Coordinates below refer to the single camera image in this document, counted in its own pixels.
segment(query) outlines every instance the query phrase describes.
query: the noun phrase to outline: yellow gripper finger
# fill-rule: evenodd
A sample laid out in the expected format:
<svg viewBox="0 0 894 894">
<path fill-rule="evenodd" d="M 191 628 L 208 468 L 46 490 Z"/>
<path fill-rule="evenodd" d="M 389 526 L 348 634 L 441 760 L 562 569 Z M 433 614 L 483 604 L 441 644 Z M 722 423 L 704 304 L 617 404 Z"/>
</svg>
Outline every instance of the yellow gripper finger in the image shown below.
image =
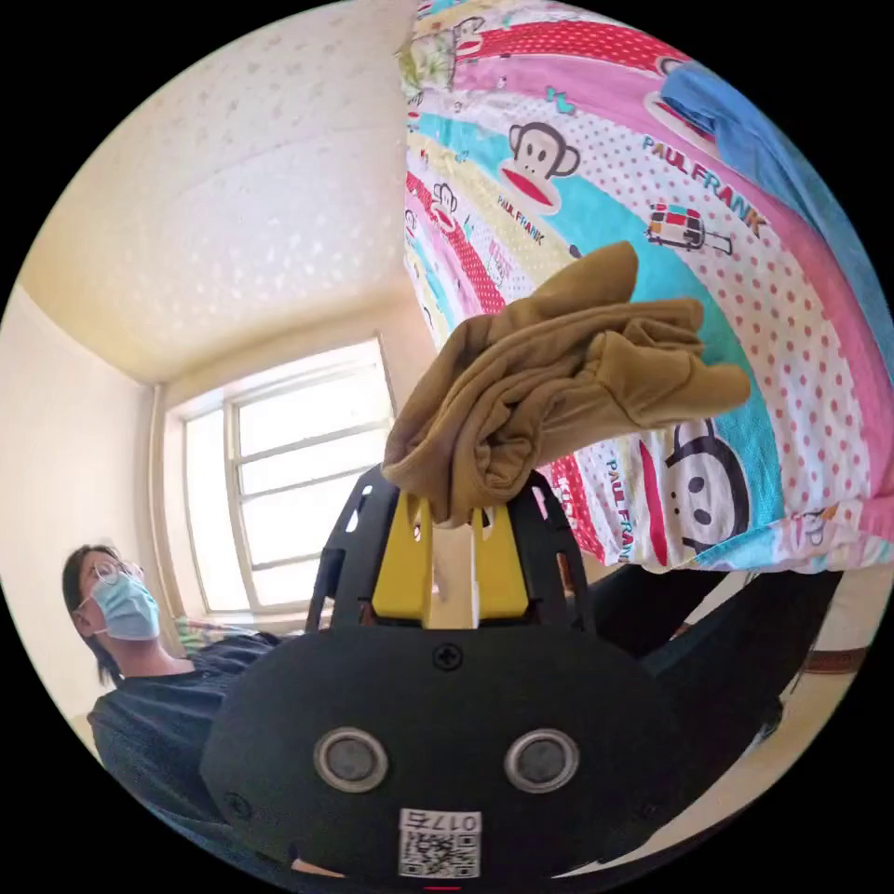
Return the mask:
<svg viewBox="0 0 894 894">
<path fill-rule="evenodd" d="M 484 527 L 484 513 L 491 522 Z M 522 617 L 528 609 L 528 592 L 519 565 L 509 510 L 475 509 L 472 512 L 472 590 L 479 621 Z"/>
<path fill-rule="evenodd" d="M 432 534 L 428 501 L 401 491 L 372 608 L 379 617 L 431 624 Z"/>
</svg>

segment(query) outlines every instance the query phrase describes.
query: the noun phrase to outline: dark shirt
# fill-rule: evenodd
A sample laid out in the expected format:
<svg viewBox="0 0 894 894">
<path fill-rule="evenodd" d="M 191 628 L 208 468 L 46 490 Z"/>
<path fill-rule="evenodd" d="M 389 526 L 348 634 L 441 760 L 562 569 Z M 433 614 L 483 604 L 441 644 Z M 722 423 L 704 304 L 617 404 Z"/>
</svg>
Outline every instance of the dark shirt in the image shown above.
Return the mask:
<svg viewBox="0 0 894 894">
<path fill-rule="evenodd" d="M 231 637 L 193 655 L 188 673 L 129 677 L 88 720 L 106 769 L 172 829 L 244 872 L 305 891 L 305 877 L 238 842 L 198 772 L 230 685 L 279 642 L 267 633 Z"/>
</svg>

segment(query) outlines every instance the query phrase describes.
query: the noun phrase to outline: tan fabric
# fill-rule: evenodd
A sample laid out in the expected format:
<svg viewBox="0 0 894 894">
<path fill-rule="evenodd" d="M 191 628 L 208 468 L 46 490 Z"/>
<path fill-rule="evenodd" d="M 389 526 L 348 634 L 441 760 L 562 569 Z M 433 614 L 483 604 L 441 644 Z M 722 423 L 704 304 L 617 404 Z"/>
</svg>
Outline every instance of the tan fabric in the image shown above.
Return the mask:
<svg viewBox="0 0 894 894">
<path fill-rule="evenodd" d="M 630 304 L 627 242 L 561 270 L 492 317 L 465 320 L 388 436 L 383 473 L 436 523 L 515 496 L 531 471 L 598 440 L 725 413 L 748 376 L 706 366 L 698 301 Z"/>
</svg>

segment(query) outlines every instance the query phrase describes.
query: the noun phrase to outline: ceiling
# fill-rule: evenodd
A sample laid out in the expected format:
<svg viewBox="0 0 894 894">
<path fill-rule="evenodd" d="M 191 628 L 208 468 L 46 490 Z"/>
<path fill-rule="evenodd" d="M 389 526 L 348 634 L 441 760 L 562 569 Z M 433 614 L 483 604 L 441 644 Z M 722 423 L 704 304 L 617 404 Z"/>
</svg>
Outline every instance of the ceiling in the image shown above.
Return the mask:
<svg viewBox="0 0 894 894">
<path fill-rule="evenodd" d="M 168 381 L 405 293 L 415 0 L 350 0 L 247 34 L 134 111 L 78 171 L 22 268 L 63 329 Z"/>
</svg>

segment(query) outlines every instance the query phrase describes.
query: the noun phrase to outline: eyeglasses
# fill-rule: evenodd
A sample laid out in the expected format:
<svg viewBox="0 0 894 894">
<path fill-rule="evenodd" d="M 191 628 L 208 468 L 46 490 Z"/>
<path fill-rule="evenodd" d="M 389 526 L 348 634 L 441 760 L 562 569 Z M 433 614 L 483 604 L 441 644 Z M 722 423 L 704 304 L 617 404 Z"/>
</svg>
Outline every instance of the eyeglasses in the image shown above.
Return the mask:
<svg viewBox="0 0 894 894">
<path fill-rule="evenodd" d="M 136 580 L 143 579 L 142 568 L 133 562 L 97 562 L 90 569 L 89 578 L 95 582 L 115 584 L 121 575 L 133 577 Z"/>
</svg>

